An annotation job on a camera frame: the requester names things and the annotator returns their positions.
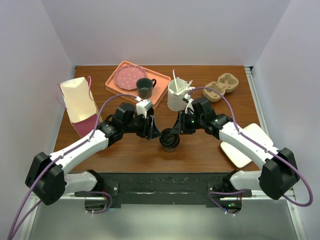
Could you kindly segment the black cup lid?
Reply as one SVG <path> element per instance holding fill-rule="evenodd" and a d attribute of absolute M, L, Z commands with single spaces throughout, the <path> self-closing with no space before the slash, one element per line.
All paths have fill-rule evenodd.
<path fill-rule="evenodd" d="M 159 142 L 163 147 L 165 145 L 180 143 L 179 135 L 170 134 L 170 130 L 171 130 L 170 128 L 166 128 L 161 132 L 161 137 L 159 138 Z"/>

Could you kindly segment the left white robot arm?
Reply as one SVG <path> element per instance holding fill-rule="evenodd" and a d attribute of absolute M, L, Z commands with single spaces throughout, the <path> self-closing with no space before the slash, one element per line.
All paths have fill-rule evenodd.
<path fill-rule="evenodd" d="M 71 170 L 128 133 L 147 140 L 161 137 L 155 123 L 153 103 L 149 99 L 136 105 L 122 103 L 112 116 L 80 140 L 49 155 L 37 154 L 25 184 L 47 206 L 69 193 L 88 192 L 99 196 L 105 192 L 105 181 L 97 172 L 71 173 Z"/>

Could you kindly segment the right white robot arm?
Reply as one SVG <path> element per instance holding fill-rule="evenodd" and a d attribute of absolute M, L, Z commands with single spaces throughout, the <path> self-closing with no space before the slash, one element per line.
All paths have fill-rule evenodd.
<path fill-rule="evenodd" d="M 223 192 L 230 197 L 240 190 L 260 190 L 273 200 L 282 197 L 299 176 L 292 170 L 296 166 L 291 150 L 279 150 L 273 146 L 256 145 L 244 137 L 244 131 L 225 114 L 216 114 L 204 97 L 191 101 L 188 111 L 178 112 L 172 135 L 191 135 L 203 129 L 208 135 L 228 143 L 249 157 L 258 171 L 235 170 L 223 180 Z"/>

